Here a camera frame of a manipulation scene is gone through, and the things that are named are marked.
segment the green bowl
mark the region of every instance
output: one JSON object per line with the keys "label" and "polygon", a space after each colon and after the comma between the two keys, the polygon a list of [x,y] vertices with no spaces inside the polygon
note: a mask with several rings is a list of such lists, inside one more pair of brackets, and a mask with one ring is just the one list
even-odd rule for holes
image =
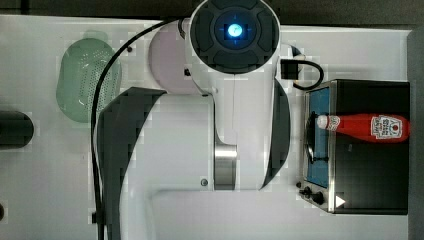
{"label": "green bowl", "polygon": [[[107,43],[95,38],[79,40],[67,49],[56,89],[57,103],[67,117],[89,122],[97,82],[114,53]],[[116,60],[100,89],[97,114],[119,94],[121,78],[121,65]]]}

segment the black cable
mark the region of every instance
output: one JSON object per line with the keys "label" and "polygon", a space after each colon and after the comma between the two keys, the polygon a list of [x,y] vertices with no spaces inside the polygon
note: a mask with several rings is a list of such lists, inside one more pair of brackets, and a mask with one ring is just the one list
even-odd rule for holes
{"label": "black cable", "polygon": [[310,61],[294,60],[294,59],[293,60],[292,59],[281,59],[281,62],[280,62],[280,64],[282,66],[283,65],[289,65],[289,64],[296,64],[296,69],[297,69],[297,64],[299,64],[299,63],[300,64],[306,64],[306,65],[309,65],[309,66],[312,66],[312,67],[315,67],[316,69],[318,69],[318,71],[319,71],[319,79],[312,86],[302,87],[302,86],[300,86],[300,85],[298,85],[296,83],[293,83],[293,87],[295,87],[295,88],[297,88],[299,90],[302,90],[302,91],[309,91],[309,90],[312,90],[312,89],[318,87],[322,83],[322,80],[324,80],[324,70],[322,70],[322,68],[321,68],[320,65],[318,65],[318,64],[316,64],[314,62],[310,62]]}
{"label": "black cable", "polygon": [[180,32],[181,38],[185,39],[186,34],[184,32],[184,29],[183,29],[183,21],[184,21],[184,19],[178,20],[178,31]]}
{"label": "black cable", "polygon": [[104,225],[105,225],[105,218],[103,216],[103,209],[102,209],[102,199],[100,196],[100,178],[99,178],[99,169],[97,167],[97,161],[96,161],[96,153],[94,150],[94,128],[96,126],[96,116],[97,116],[97,104],[99,102],[99,95],[100,95],[100,89],[102,87],[102,84],[105,80],[105,77],[109,71],[109,69],[112,67],[113,63],[118,59],[118,57],[121,55],[122,52],[124,52],[133,42],[135,42],[140,37],[146,35],[147,33],[162,27],[163,25],[166,25],[168,23],[171,23],[177,19],[170,19],[165,20],[163,22],[160,22],[158,24],[155,24],[144,31],[138,33],[134,37],[132,37],[130,40],[128,40],[122,47],[112,56],[112,58],[107,63],[106,67],[103,69],[102,74],[100,75],[99,81],[97,82],[96,89],[94,91],[94,97],[93,97],[93,105],[91,108],[91,162],[93,167],[93,178],[94,178],[94,196],[95,196],[95,203],[96,203],[96,222],[97,222],[97,234],[98,239],[103,240],[104,239]]}

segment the red ketchup bottle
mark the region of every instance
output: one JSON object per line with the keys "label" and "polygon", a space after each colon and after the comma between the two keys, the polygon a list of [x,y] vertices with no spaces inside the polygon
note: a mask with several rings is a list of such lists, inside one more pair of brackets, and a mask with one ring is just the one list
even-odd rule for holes
{"label": "red ketchup bottle", "polygon": [[409,137],[409,122],[391,114],[318,116],[319,128],[373,143],[399,143]]}

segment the white surface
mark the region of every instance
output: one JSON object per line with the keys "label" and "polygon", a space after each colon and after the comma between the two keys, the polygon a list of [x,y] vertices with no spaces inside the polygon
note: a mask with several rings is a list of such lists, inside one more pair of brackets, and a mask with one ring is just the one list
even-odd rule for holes
{"label": "white surface", "polygon": [[[0,239],[96,239],[95,226],[89,224],[94,211],[89,130],[66,118],[56,104],[60,61],[86,30],[105,31],[116,49],[144,29],[143,23],[0,16],[0,109],[25,112],[36,127],[31,145],[0,152],[0,201],[7,207]],[[326,79],[406,79],[407,31],[282,30],[283,42],[320,63]],[[146,65],[148,41],[143,41],[152,36],[137,41],[135,51],[120,58],[122,89],[158,88]],[[406,216],[334,216],[297,196],[302,96],[290,82],[283,84],[293,129],[279,176],[262,192],[159,195],[153,204],[158,239],[407,239]]]}

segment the circular light ring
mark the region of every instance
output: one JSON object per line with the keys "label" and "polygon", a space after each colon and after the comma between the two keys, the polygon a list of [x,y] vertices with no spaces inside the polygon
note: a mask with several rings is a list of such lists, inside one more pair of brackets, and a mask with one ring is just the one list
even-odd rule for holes
{"label": "circular light ring", "polygon": [[228,27],[228,34],[230,34],[231,37],[240,37],[242,33],[243,28],[237,23],[233,23]]}

